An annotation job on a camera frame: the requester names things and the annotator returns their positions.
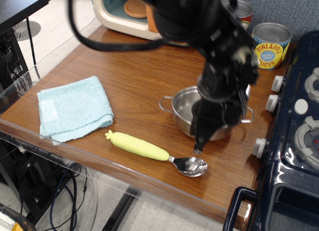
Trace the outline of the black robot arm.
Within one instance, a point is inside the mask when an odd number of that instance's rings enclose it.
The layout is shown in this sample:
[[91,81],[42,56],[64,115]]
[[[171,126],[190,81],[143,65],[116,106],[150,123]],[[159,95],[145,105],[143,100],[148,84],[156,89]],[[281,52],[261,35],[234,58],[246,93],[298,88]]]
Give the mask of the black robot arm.
[[222,0],[141,1],[153,10],[164,39],[186,42],[206,60],[190,129],[199,155],[218,130],[246,115],[246,90],[259,76],[253,39]]

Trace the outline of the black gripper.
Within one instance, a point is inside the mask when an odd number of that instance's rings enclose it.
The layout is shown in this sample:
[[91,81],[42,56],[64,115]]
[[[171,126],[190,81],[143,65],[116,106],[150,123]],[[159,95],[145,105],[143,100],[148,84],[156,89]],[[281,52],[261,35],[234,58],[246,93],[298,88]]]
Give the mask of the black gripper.
[[246,116],[246,92],[240,90],[224,102],[209,101],[198,90],[195,97],[189,134],[195,139],[193,153],[201,155],[207,141],[226,138],[233,127],[242,122]]

